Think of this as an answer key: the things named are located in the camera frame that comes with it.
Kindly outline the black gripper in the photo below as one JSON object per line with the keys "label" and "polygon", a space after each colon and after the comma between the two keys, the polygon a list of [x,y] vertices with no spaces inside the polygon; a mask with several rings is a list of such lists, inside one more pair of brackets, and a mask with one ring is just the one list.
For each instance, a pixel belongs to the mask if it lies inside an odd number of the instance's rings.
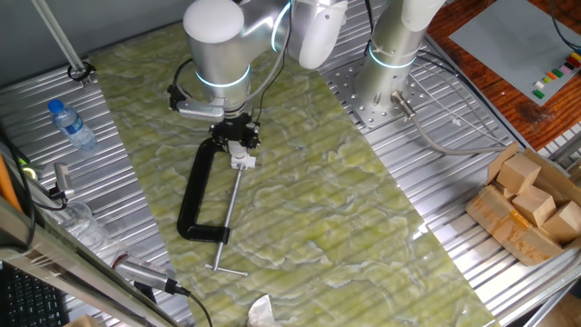
{"label": "black gripper", "polygon": [[260,126],[249,124],[251,117],[244,113],[232,119],[225,119],[218,125],[212,125],[210,135],[215,146],[226,150],[229,141],[242,141],[247,149],[255,149],[261,144]]}

